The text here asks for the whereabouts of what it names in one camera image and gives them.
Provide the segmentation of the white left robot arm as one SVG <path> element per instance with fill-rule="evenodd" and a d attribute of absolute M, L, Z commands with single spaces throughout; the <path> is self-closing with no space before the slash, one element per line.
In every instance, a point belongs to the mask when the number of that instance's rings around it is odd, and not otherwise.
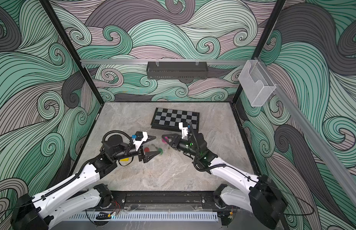
<path fill-rule="evenodd" d="M 116 205 L 107 185 L 99 184 L 76 195 L 81 189 L 99 181 L 118 166 L 122 159 L 139 157 L 147 163 L 160 152 L 144 153 L 143 144 L 156 139 L 138 131 L 129 136 L 120 130 L 107 132 L 102 138 L 100 153 L 83 163 L 77 173 L 34 196 L 25 194 L 15 205 L 11 225 L 15 230 L 50 230 L 66 218 L 83 210 L 99 206 L 108 209 Z"/>

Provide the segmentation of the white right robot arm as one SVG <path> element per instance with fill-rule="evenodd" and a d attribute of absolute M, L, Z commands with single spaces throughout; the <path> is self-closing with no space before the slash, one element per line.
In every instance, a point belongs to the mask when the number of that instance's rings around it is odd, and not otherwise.
<path fill-rule="evenodd" d="M 214 191 L 216 206 L 236 206 L 251 212 L 257 220 L 273 230 L 285 215 L 288 203 L 267 175 L 257 176 L 224 161 L 208 147 L 204 136 L 193 125 L 180 127 L 181 134 L 162 136 L 170 147 L 192 158 L 195 169 L 227 181 Z"/>

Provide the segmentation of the purple paint jar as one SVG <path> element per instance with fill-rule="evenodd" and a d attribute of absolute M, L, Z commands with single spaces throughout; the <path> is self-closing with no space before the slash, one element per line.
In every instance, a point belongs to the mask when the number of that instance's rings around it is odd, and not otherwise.
<path fill-rule="evenodd" d="M 168 137 L 162 137 L 162 141 L 164 143 L 169 143 L 169 138 Z"/>

